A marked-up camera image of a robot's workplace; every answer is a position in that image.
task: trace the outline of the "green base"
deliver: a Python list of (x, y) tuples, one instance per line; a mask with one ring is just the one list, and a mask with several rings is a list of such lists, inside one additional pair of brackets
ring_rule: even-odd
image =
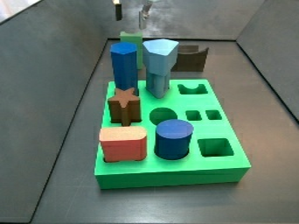
[[(113, 93), (115, 82), (109, 82), (107, 98)], [(239, 182), (251, 165), (208, 81), (171, 80), (164, 98), (156, 99), (140, 80), (139, 96), (143, 121), (133, 122), (132, 126), (147, 129), (147, 158), (105, 163), (98, 145), (94, 175), (100, 188)], [(189, 154), (172, 161), (155, 155), (155, 123), (176, 118), (167, 109), (193, 126)], [(101, 127), (119, 126), (120, 123), (109, 122), (105, 103)]]

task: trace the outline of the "red block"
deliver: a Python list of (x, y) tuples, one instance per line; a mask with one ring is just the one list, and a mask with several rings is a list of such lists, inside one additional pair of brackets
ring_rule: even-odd
[(98, 142), (108, 163), (145, 159), (147, 132), (143, 127), (102, 128)]

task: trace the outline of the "dark blue cylinder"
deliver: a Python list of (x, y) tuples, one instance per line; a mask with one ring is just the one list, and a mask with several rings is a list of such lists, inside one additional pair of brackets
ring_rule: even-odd
[(116, 43), (111, 46), (109, 52), (116, 88), (121, 90), (135, 88), (135, 95), (139, 95), (136, 45), (127, 42)]
[(175, 160), (184, 158), (189, 152), (192, 125), (177, 119), (160, 122), (155, 130), (153, 152), (159, 158)]

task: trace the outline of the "brown star block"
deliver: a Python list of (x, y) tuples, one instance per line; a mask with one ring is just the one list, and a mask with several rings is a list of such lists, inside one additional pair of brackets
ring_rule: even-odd
[(107, 99), (111, 122), (121, 123), (121, 126), (141, 122), (140, 98), (133, 92), (133, 87), (128, 90), (116, 88), (116, 95)]

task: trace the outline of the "round hole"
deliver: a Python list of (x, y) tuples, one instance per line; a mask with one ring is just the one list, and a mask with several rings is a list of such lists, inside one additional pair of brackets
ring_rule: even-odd
[(169, 108), (156, 108), (149, 114), (149, 120), (153, 125), (171, 119), (177, 119), (177, 115)]

